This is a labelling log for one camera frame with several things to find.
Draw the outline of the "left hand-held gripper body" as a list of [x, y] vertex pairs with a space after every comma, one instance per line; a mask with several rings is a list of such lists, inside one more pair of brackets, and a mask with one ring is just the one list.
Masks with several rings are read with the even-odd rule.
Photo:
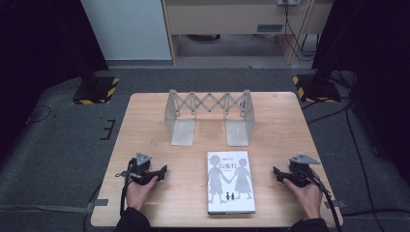
[[129, 162], [129, 176], [141, 186], [147, 185], [154, 174], [149, 171], [151, 156], [137, 152]]

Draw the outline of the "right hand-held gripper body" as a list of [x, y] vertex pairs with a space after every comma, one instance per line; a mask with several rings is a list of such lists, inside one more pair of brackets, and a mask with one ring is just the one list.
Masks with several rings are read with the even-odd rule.
[[291, 182], [303, 188], [313, 182], [311, 164], [320, 164], [319, 160], [311, 158], [306, 154], [300, 154], [289, 159], [289, 170], [291, 172]]

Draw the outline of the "person's right hand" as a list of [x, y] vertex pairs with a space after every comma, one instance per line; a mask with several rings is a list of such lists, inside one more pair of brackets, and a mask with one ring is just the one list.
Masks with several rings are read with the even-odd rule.
[[323, 193], [316, 184], [310, 183], [303, 188], [299, 188], [288, 179], [284, 179], [283, 182], [295, 194], [306, 219], [321, 218], [320, 209]]

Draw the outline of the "person's left hand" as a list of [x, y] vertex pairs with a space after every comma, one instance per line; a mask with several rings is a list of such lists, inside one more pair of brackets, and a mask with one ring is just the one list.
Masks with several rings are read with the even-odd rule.
[[158, 177], [155, 176], [148, 184], [141, 186], [138, 183], [130, 180], [127, 186], [126, 193], [126, 202], [127, 206], [136, 209], [137, 211], [141, 210], [147, 201], [151, 190], [154, 188], [158, 180]]

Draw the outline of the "white book with grey figures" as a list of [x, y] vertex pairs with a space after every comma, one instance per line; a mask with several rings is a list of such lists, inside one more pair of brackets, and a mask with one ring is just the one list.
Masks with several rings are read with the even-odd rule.
[[208, 213], [254, 214], [248, 152], [209, 152], [207, 159]]

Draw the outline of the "expandable grey metal book stand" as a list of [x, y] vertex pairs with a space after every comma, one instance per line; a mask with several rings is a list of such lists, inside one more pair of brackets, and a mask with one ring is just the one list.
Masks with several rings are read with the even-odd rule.
[[223, 121], [228, 146], [242, 147], [250, 144], [255, 123], [250, 90], [182, 94], [171, 89], [164, 110], [164, 123], [170, 131], [170, 144], [191, 146], [195, 123], [203, 115], [206, 119]]

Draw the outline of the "black yellow striped stand base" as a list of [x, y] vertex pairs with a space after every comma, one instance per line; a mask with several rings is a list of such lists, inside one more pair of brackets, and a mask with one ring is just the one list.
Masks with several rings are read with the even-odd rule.
[[340, 94], [333, 82], [317, 81], [314, 74], [297, 74], [292, 80], [302, 102], [340, 101]]
[[96, 77], [90, 83], [82, 80], [73, 95], [73, 104], [108, 103], [118, 83], [119, 78], [114, 76]]

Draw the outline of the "dark curtain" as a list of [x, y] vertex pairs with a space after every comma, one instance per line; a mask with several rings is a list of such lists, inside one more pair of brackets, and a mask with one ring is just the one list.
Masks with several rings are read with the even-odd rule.
[[410, 185], [410, 0], [334, 0], [312, 66], [357, 75], [375, 152]]
[[81, 0], [0, 0], [0, 162], [9, 156], [40, 94], [107, 68]]

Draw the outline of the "white panel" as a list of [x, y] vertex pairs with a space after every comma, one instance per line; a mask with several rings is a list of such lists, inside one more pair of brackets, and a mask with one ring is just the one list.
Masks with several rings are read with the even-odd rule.
[[170, 60], [161, 0], [80, 0], [108, 61]]

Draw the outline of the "light wooden cabinet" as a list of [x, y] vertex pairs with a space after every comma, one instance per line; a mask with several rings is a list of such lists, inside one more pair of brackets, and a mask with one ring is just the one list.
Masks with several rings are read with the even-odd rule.
[[290, 64], [303, 36], [320, 35], [335, 0], [302, 0], [278, 6], [278, 0], [161, 0], [171, 57], [177, 58], [182, 35], [273, 34]]

